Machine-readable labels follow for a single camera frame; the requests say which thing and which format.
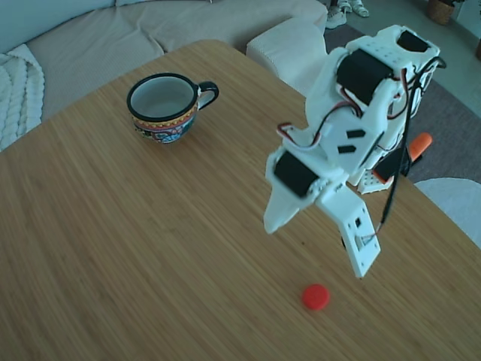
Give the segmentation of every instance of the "wicker basket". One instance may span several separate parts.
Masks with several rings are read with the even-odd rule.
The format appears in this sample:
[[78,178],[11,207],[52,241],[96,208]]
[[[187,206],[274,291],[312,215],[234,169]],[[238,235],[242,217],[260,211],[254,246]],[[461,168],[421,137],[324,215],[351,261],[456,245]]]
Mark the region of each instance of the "wicker basket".
[[440,25],[446,25],[449,22],[453,11],[453,6],[444,4],[440,0],[429,0],[428,2],[429,18]]

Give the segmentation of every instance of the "colorful patterned mug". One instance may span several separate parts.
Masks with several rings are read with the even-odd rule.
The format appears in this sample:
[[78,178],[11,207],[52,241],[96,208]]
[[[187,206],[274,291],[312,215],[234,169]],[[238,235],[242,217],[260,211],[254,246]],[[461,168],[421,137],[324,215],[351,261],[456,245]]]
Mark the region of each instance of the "colorful patterned mug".
[[167,144],[186,134],[197,112],[218,96],[219,88],[211,81],[195,84],[183,75],[162,73],[136,83],[127,96],[127,106],[135,130]]

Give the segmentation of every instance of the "gray rug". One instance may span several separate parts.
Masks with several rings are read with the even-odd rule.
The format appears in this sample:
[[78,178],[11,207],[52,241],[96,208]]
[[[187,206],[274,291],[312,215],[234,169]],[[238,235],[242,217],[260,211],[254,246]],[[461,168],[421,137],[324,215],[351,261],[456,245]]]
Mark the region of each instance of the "gray rug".
[[[325,42],[331,51],[360,36],[350,26],[341,26],[326,32]],[[457,177],[481,183],[481,119],[435,81],[411,121],[410,138],[421,132],[430,133],[434,143],[409,173],[412,182]]]

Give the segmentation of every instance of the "white blanket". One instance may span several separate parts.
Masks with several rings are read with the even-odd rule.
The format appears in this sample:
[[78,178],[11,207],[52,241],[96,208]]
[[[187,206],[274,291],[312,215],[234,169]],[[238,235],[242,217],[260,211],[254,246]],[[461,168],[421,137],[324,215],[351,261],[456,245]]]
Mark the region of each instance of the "white blanket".
[[41,122],[44,73],[23,44],[0,54],[0,151]]

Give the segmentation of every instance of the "red bottle cap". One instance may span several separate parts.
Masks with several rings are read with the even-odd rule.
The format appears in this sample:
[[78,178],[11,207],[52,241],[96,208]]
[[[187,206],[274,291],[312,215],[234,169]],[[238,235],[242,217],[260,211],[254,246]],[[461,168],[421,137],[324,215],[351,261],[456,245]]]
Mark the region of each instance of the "red bottle cap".
[[322,310],[329,303],[329,291],[320,284],[311,284],[302,294],[302,302],[310,310]]

